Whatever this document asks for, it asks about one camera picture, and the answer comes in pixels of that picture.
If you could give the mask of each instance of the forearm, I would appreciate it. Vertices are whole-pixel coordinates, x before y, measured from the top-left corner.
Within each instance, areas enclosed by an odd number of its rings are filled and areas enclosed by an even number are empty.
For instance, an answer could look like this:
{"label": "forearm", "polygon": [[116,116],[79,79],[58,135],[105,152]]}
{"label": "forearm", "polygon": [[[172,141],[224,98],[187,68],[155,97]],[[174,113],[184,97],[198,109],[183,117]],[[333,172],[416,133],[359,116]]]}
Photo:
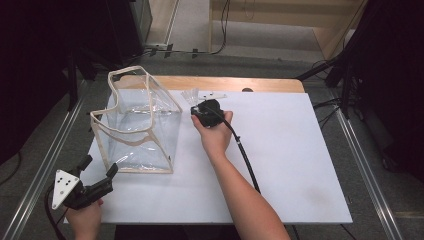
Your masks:
{"label": "forearm", "polygon": [[225,155],[209,156],[242,239],[289,239],[274,209]]}

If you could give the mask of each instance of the human arm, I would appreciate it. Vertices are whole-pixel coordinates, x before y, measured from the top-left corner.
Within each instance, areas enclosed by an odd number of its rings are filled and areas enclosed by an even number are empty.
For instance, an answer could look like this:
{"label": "human arm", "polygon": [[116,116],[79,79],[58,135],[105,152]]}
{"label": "human arm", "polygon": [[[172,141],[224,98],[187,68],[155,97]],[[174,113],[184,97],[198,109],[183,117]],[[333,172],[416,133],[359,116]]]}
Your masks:
{"label": "human arm", "polygon": [[102,218],[101,205],[103,200],[99,199],[90,206],[74,210],[69,208],[66,211],[66,219],[74,230],[76,240],[93,240],[97,238]]}
{"label": "human arm", "polygon": [[[233,113],[225,112],[231,123]],[[234,225],[242,239],[290,239],[271,205],[239,173],[225,151],[231,131],[225,124],[205,128],[196,116],[193,124],[199,131],[203,148],[214,168]]]}

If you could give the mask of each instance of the hand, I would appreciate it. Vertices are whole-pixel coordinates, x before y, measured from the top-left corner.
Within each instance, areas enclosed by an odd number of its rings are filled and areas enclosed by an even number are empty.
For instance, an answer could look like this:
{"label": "hand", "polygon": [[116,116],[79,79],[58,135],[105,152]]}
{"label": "hand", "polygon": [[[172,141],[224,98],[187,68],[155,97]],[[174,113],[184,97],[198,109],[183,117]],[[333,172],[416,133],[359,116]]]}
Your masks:
{"label": "hand", "polygon": [[[231,124],[233,118],[233,112],[224,111],[225,120]],[[209,159],[215,159],[215,157],[225,156],[225,151],[231,140],[231,131],[224,123],[220,123],[212,128],[205,128],[200,123],[197,116],[192,115],[194,127],[199,131],[203,148],[208,154]]]}
{"label": "hand", "polygon": [[80,210],[68,209],[65,216],[74,230],[75,239],[96,239],[102,218],[102,204],[103,200],[99,199]]}

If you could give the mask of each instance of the clear plastic bag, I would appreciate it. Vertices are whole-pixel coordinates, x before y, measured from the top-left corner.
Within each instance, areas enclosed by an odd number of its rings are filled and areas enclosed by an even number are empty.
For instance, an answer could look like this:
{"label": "clear plastic bag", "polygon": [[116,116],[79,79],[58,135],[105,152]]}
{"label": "clear plastic bag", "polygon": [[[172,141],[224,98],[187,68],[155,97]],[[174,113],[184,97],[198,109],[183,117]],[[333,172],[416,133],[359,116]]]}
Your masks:
{"label": "clear plastic bag", "polygon": [[107,109],[93,111],[93,128],[106,169],[172,173],[182,109],[142,67],[110,72]]}

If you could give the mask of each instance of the white table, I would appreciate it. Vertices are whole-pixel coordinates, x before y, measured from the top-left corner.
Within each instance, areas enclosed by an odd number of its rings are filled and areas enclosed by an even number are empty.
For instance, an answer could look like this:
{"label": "white table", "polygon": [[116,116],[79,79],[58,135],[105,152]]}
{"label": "white table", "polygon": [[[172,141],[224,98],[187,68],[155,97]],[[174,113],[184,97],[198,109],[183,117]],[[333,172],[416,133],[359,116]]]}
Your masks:
{"label": "white table", "polygon": [[[103,198],[103,222],[232,223],[200,136],[192,126],[189,105],[180,92],[171,91],[184,109],[174,174],[118,173],[114,191]],[[220,100],[221,108],[234,111],[232,125],[241,136],[262,195],[284,223],[352,222],[307,94],[220,93],[228,95]],[[227,153],[251,181],[234,141]],[[96,142],[89,154],[93,162],[81,175],[86,185],[103,179],[106,173]]]}

